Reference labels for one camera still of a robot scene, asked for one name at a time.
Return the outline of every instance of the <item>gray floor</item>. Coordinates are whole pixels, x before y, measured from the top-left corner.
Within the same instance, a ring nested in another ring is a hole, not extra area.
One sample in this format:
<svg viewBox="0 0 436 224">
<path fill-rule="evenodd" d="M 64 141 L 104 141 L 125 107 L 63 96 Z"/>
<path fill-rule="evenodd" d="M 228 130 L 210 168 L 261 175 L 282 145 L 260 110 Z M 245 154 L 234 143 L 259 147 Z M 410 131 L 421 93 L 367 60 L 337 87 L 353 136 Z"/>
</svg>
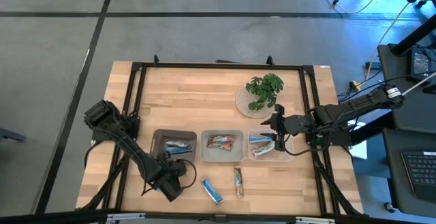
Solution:
<svg viewBox="0 0 436 224">
<path fill-rule="evenodd" d="M 104 0 L 0 0 L 0 11 L 99 12 Z M 341 0 L 356 10 L 367 0 Z M 397 13 L 405 0 L 375 0 L 366 13 Z M 112 0 L 110 12 L 334 12 L 325 0 Z M 415 12 L 412 6 L 406 10 Z M 0 215 L 30 213 L 82 67 L 96 18 L 0 18 L 0 127 L 28 135 L 0 144 Z M 113 61 L 208 61 L 331 66 L 338 93 L 362 80 L 389 20 L 327 18 L 107 18 L 80 100 L 48 211 L 73 210 L 91 132 L 82 115 L 103 97 Z M 420 25 L 400 20 L 383 43 Z M 358 177 L 364 211 L 375 217 L 431 222 L 382 211 L 387 187 Z"/>
</svg>

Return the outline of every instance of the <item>wooden tabletop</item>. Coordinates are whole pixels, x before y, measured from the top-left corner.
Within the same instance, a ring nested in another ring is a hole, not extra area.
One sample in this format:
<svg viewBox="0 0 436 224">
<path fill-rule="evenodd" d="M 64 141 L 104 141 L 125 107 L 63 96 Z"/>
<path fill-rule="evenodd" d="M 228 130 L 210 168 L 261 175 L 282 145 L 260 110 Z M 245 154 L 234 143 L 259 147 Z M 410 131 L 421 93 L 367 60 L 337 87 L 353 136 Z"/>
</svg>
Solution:
<svg viewBox="0 0 436 224">
<path fill-rule="evenodd" d="M 130 68 L 131 62 L 115 61 L 109 77 L 104 99 L 112 101 L 119 109 L 123 106 Z M 321 104 L 337 103 L 330 68 L 314 68 Z M 147 68 L 139 112 L 141 127 L 138 144 L 144 151 L 149 152 L 156 129 L 193 131 L 197 134 L 198 145 L 201 132 L 205 129 L 240 129 L 244 132 L 246 146 L 250 129 L 268 127 L 260 125 L 265 118 L 252 119 L 242 115 L 236 108 L 235 94 L 251 77 L 267 73 L 277 74 L 284 81 L 284 90 L 279 93 L 277 103 L 285 107 L 285 115 L 304 114 L 297 71 Z M 306 83 L 310 91 L 308 76 Z M 295 152 L 308 149 L 303 134 L 296 136 L 293 143 Z M 77 207 L 88 203 L 106 180 L 113 148 L 113 142 L 103 142 L 89 155 Z M 341 147 L 333 146 L 330 147 L 330 156 L 335 182 L 353 206 L 362 211 L 349 155 Z M 320 214 L 310 153 L 295 157 L 289 162 L 252 161 L 247 155 L 238 163 L 207 163 L 201 160 L 198 146 L 194 164 L 198 171 L 196 183 L 185 189 L 176 200 L 169 202 L 158 191 L 150 191 L 141 197 L 144 181 L 137 166 L 130 163 L 122 209 L 140 212 Z M 237 198 L 234 188 L 233 167 L 237 165 L 242 167 L 244 198 Z M 192 177 L 193 171 L 188 166 L 188 173 L 181 177 L 181 184 L 189 184 Z M 219 205 L 215 205 L 201 186 L 200 180 L 203 177 L 207 177 L 223 197 L 224 200 Z M 117 189 L 118 182 L 115 182 L 110 206 L 114 206 Z M 324 192 L 328 210 L 331 211 L 328 186 L 325 183 Z"/>
</svg>

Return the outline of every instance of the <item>leaves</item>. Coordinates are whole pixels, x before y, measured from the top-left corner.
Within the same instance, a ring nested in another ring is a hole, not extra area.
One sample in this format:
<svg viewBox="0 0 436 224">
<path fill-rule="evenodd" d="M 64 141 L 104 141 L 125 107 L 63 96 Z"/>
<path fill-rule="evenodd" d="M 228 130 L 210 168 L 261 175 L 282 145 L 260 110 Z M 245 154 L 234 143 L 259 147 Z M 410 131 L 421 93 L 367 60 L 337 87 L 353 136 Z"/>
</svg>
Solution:
<svg viewBox="0 0 436 224">
<path fill-rule="evenodd" d="M 260 110 L 268 102 L 269 108 L 277 101 L 277 93 L 283 90 L 283 81 L 275 74 L 266 74 L 263 78 L 252 77 L 250 83 L 246 83 L 245 89 L 250 93 L 259 96 L 257 101 L 251 102 L 250 110 Z"/>
<path fill-rule="evenodd" d="M 248 104 L 248 108 L 250 110 L 256 110 L 256 111 L 261 110 L 264 106 L 265 106 L 264 103 L 258 103 L 256 101 L 251 102 L 250 104 Z"/>
</svg>

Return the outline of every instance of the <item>blue and white wrapper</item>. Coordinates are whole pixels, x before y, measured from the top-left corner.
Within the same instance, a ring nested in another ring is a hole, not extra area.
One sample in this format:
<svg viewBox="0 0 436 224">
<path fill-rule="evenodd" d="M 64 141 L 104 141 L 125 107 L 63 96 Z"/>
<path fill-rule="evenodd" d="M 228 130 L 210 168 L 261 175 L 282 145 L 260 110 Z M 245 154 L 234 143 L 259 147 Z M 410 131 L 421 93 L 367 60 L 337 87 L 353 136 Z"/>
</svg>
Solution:
<svg viewBox="0 0 436 224">
<path fill-rule="evenodd" d="M 204 178 L 202 180 L 202 186 L 204 187 L 204 189 L 206 190 L 206 192 L 209 194 L 209 196 L 212 198 L 212 200 L 216 203 L 219 204 L 223 201 L 223 198 L 216 192 L 216 190 L 212 187 L 211 182 Z"/>
<path fill-rule="evenodd" d="M 262 142 L 271 142 L 273 139 L 268 136 L 250 136 L 249 142 L 253 143 L 262 143 Z"/>
<path fill-rule="evenodd" d="M 192 152 L 191 145 L 189 145 L 188 148 L 166 147 L 164 150 L 166 153 L 170 153 L 171 155 Z"/>
</svg>

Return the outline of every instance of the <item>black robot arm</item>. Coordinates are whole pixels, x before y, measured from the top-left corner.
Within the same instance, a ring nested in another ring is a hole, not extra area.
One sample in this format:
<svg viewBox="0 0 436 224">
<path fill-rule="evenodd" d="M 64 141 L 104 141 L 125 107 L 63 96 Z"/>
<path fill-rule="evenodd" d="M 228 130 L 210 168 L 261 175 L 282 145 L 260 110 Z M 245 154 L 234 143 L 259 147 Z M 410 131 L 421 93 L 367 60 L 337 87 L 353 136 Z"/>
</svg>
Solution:
<svg viewBox="0 0 436 224">
<path fill-rule="evenodd" d="M 142 179 L 154 189 L 160 189 L 169 201 L 176 199 L 183 188 L 178 177 L 186 173 L 183 162 L 170 160 L 169 154 L 162 153 L 154 158 L 145 153 L 130 138 L 123 123 L 128 123 L 110 101 L 101 100 L 85 112 L 84 121 L 94 131 L 105 133 L 137 165 Z"/>
<path fill-rule="evenodd" d="M 303 133 L 316 133 L 318 136 L 327 138 L 329 132 L 336 125 L 343 124 L 358 116 L 375 109 L 395 109 L 403 105 L 404 96 L 397 87 L 383 84 L 373 89 L 370 93 L 351 99 L 339 105 L 328 104 L 318 106 L 306 111 L 305 115 L 292 115 L 283 117 L 285 108 L 279 104 L 271 117 L 262 123 L 270 125 L 277 132 L 275 149 L 285 150 L 285 134 L 297 135 Z"/>
</svg>

